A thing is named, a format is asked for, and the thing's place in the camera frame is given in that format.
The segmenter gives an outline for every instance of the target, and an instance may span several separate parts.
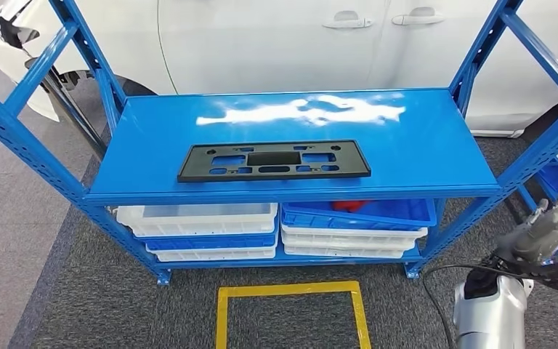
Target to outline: car door handle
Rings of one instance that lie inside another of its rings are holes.
[[[323,27],[330,29],[359,29],[367,28],[373,25],[373,20],[370,18],[360,18],[358,20],[332,20],[322,24]]]
[[[417,7],[409,15],[398,15],[392,18],[392,24],[396,25],[415,25],[415,24],[435,24],[444,21],[446,18],[435,11],[432,7]]]

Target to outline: shelf board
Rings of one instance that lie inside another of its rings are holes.
[[[361,258],[361,257],[316,257],[296,256],[283,251],[283,243],[279,239],[275,258],[259,260],[201,260],[190,262],[158,262],[164,269],[193,269],[193,268],[247,268],[247,267],[288,267],[303,265],[355,265],[355,264],[387,264],[407,263],[421,260],[420,251],[415,246],[403,253],[401,258]]]
[[[177,182],[191,145],[355,140],[370,177]],[[89,204],[486,196],[499,186],[446,89],[128,98]]]

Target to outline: car bumper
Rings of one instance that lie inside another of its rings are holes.
[[[29,57],[27,52],[10,46],[0,38],[0,70],[14,83],[17,84],[27,73],[25,62],[29,59],[31,57]],[[48,119],[59,121],[59,116],[55,113],[48,94],[41,87],[38,87],[31,95],[27,105],[38,114],[46,116]]]

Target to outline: gray floor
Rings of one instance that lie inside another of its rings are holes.
[[[479,144],[496,173],[525,148],[522,140]],[[95,170],[91,166],[87,175]],[[468,201],[449,201],[444,223]],[[511,201],[524,214],[516,198]],[[220,286],[338,280],[360,282],[374,348],[445,348],[441,323],[421,281],[408,280],[399,265],[175,270],[171,286],[162,287],[85,217],[68,215],[67,222],[73,229],[61,230],[56,244],[70,241],[71,246],[51,252],[44,270],[49,282],[41,282],[39,291],[45,296],[29,303],[25,314],[30,315],[23,316],[12,348],[212,348]],[[477,262],[514,224],[507,206],[500,205],[433,265]],[[465,270],[445,270],[432,279],[447,316],[453,286],[465,275]],[[348,299],[328,294],[231,300],[228,346],[357,347]],[[537,286],[525,319],[528,348],[558,348],[558,292]]]
[[[13,86],[0,71],[0,98]],[[82,95],[81,106],[101,116],[97,100]],[[19,119],[72,173],[79,177],[84,173],[91,152],[69,125],[28,108]],[[69,206],[0,143],[0,348],[7,346],[17,326]]]

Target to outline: red object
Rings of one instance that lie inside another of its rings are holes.
[[[333,201],[331,206],[335,211],[348,211],[354,213],[371,200]]]

